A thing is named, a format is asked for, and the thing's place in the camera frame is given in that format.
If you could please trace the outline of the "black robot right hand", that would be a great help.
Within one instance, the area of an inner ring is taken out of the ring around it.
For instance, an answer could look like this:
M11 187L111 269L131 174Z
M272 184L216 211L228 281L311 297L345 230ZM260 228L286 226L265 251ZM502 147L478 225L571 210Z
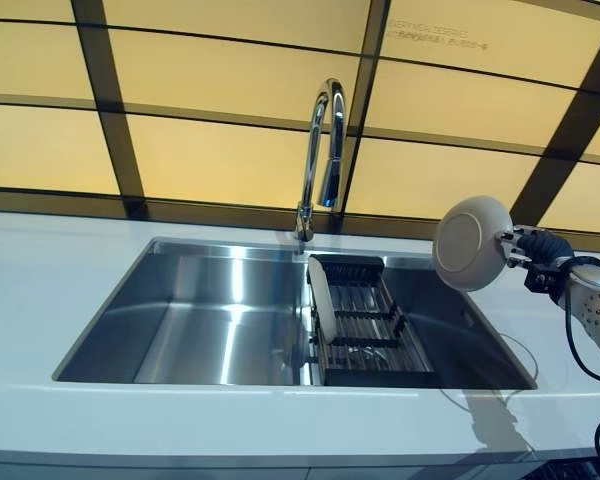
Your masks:
M512 230L499 232L496 239L510 268L531 264L559 266L574 256L566 239L538 227L516 225Z

